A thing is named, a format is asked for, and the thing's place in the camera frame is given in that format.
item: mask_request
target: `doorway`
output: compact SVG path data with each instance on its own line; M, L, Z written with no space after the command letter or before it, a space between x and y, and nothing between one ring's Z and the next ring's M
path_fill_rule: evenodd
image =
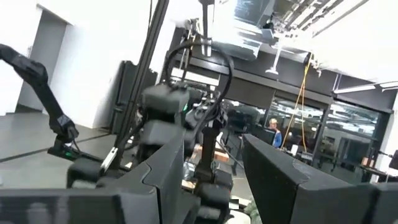
M68 23L50 11L43 9L39 27L33 46L29 49L29 58L42 63L49 75L51 83L58 55L61 49L63 36ZM26 82L22 84L16 113L41 113L44 106Z

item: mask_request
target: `robotic arm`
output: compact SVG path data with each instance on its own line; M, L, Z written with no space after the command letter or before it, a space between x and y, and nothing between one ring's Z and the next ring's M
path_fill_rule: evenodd
M57 134L57 140L71 143L79 135L75 123L66 116L54 97L49 85L49 76L44 65L35 62L11 48L0 44L0 60L11 65L17 74L35 91L50 116L50 129Z

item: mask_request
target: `person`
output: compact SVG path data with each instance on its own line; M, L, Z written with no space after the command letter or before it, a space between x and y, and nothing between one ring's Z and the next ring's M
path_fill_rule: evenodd
M275 130L274 147L279 148L282 145L282 133L277 128L278 121L275 118L269 120L269 129Z

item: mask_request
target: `concrete floor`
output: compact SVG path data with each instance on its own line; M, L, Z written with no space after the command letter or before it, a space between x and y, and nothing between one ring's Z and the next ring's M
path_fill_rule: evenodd
M40 152L12 159L13 156L45 149L53 145L55 134L49 129L49 117L41 113L17 113L0 117L0 176L4 189L65 188L66 171L71 162ZM78 126L77 141L105 134L104 131ZM78 143L82 151L105 157L115 136ZM233 194L249 199L251 192L244 171L237 170Z

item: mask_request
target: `blue shirt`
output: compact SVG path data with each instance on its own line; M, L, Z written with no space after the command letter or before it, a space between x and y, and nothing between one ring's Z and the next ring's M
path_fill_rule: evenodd
M280 131L278 131L275 134L274 143L272 145L274 147L280 147L281 144L282 144L282 133L280 133Z

